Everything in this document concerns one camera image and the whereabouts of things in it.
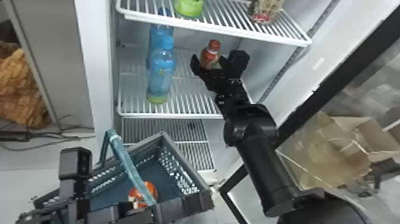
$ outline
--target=cable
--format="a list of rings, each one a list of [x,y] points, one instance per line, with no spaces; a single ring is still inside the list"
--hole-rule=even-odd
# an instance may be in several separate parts
[[[65,115],[63,117],[61,117],[59,120],[62,120],[66,117],[70,117],[72,116],[71,114]],[[0,130],[4,130],[12,125],[17,125],[15,122],[11,122],[3,127],[0,127]],[[80,141],[82,139],[89,139],[89,138],[94,138],[95,136],[87,136],[87,137],[79,137],[79,136],[67,136],[67,135],[63,135],[63,132],[65,130],[73,130],[73,129],[89,129],[89,130],[94,130],[91,127],[83,127],[80,125],[72,125],[70,127],[61,129],[62,132],[31,132],[29,130],[29,128],[26,126],[26,129],[29,133],[29,139],[33,139],[33,138],[51,138],[51,139],[59,139],[59,141],[55,141],[55,142],[48,142],[42,145],[35,145],[34,147],[27,147],[27,148],[10,148],[8,146],[6,146],[4,143],[0,142],[0,147],[2,147],[4,150],[7,151],[28,151],[28,150],[35,150],[35,149],[39,149],[45,146],[49,146],[49,145],[56,145],[59,143],[63,143],[63,142],[71,142],[71,141]]]
[[[27,148],[10,148],[8,146],[6,146],[4,143],[0,142],[0,147],[2,147],[4,150],[7,151],[12,151],[12,152],[22,152],[22,151],[28,151],[28,150],[36,150],[45,146],[49,146],[49,145],[56,145],[59,143],[63,143],[63,142],[71,142],[71,141],[76,141],[76,140],[82,140],[82,139],[90,139],[90,138],[94,138],[95,136],[88,136],[88,137],[77,137],[74,139],[64,139],[64,140],[60,140],[57,142],[49,142],[49,143],[45,143],[42,145],[36,145],[34,147],[27,147]]]
[[[4,130],[4,129],[6,129],[6,128],[12,126],[12,125],[16,125],[16,123],[15,123],[15,122],[10,122],[10,123],[4,125],[3,127],[0,127],[0,130]]]

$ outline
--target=orange object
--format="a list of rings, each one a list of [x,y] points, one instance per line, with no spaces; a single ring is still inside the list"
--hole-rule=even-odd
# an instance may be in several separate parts
[[[219,50],[221,43],[217,40],[210,40],[208,47],[201,51],[200,66],[205,69],[211,69],[212,64],[217,63],[220,59]]]
[[[153,195],[154,200],[158,199],[158,192],[152,182],[145,181],[145,186]],[[147,207],[147,203],[143,201],[143,195],[136,189],[132,188],[128,194],[128,201],[134,203],[134,209]]]

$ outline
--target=floor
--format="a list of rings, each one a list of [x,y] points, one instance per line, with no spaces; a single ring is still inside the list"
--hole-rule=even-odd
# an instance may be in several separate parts
[[[92,136],[87,131],[69,133],[69,135]],[[48,139],[33,139],[28,143],[5,144],[8,148],[21,150],[48,143]],[[58,157],[64,148],[82,146],[88,148],[93,154],[93,164],[99,157],[99,147],[95,138],[82,139],[74,142],[63,142],[60,144],[40,147],[27,151],[8,151],[0,146],[0,217],[2,223],[14,223],[18,215],[33,208],[32,201],[59,186],[58,181]],[[273,224],[276,219],[267,219],[261,213],[261,205],[257,200],[257,194],[250,180],[244,179],[237,187],[232,189],[234,202],[239,209],[252,217],[252,224]],[[400,178],[393,178],[382,183],[382,190],[377,198],[368,198],[356,201],[363,209],[381,210],[374,223],[399,223],[400,220]],[[176,222],[176,224],[204,223],[204,224],[237,224],[237,220],[226,206],[221,197],[216,196],[214,210],[197,214]]]
[[[69,135],[92,136],[87,131]],[[28,143],[2,143],[8,148],[22,150],[52,140],[32,139]],[[93,164],[98,161],[99,147],[95,138],[63,142],[27,151],[8,151],[0,146],[0,217],[2,223],[15,223],[18,215],[33,209],[33,199],[59,187],[58,158],[64,148],[82,146],[92,151]],[[176,223],[236,224],[221,197],[214,200],[215,209]]]

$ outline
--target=white refrigerator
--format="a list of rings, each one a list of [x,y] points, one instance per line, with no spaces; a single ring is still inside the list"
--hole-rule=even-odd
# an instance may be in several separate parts
[[[222,55],[246,51],[244,87],[251,102],[264,104],[280,128],[400,5],[393,0],[285,0],[276,21],[260,25],[248,18],[249,3],[206,0],[200,18],[188,20],[175,13],[157,15],[160,7],[172,9],[172,0],[5,0],[54,122],[72,113],[70,123],[93,125],[98,144],[112,128],[126,145],[164,130],[215,186],[231,180],[243,163],[224,143],[224,120],[214,94],[189,67],[193,54],[199,55],[210,39],[221,42]],[[36,20],[33,30],[29,21]],[[145,98],[151,24],[174,27],[177,54],[171,95],[157,106]],[[69,37],[64,29],[75,34]],[[42,43],[42,49],[34,43]],[[244,189],[251,187],[247,183]]]

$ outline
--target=red bottle cap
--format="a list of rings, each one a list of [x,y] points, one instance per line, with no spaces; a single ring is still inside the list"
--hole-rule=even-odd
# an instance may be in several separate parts
[[[217,41],[217,40],[212,39],[208,43],[208,47],[213,49],[213,50],[215,50],[215,51],[218,51],[220,49],[220,47],[221,47],[221,43],[219,41]]]

